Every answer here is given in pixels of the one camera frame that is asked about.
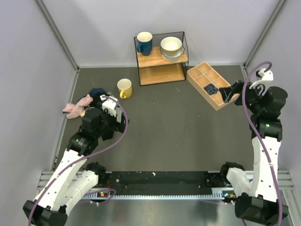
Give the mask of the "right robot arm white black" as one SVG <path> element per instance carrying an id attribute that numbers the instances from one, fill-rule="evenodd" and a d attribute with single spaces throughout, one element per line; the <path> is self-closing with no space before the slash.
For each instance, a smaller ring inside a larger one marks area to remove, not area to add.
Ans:
<path id="1" fill-rule="evenodd" d="M 287 217 L 288 206 L 280 199 L 277 182 L 278 152 L 283 138 L 283 128 L 278 119 L 286 103 L 287 92 L 280 87 L 258 91 L 259 85 L 244 86 L 236 81 L 230 87 L 220 88 L 223 101 L 229 102 L 239 94 L 235 105 L 244 106 L 252 115 L 250 123 L 254 152 L 253 178 L 249 180 L 242 165 L 227 162 L 222 166 L 220 182 L 232 186 L 236 195 L 235 215 L 243 221 L 264 226 L 279 225 Z"/>

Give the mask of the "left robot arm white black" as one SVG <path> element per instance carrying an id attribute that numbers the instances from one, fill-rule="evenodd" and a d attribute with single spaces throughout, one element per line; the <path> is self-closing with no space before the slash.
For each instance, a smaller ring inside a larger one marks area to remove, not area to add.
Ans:
<path id="1" fill-rule="evenodd" d="M 114 115 L 101 108 L 88 109 L 82 118 L 79 130 L 70 138 L 61 162 L 43 190 L 23 206 L 30 226 L 63 226 L 67 218 L 94 186 L 103 186 L 107 176 L 104 167 L 98 163 L 86 166 L 81 177 L 73 178 L 88 158 L 95 156 L 98 139 L 108 140 L 114 132 L 125 133 L 128 116 L 121 107 Z"/>

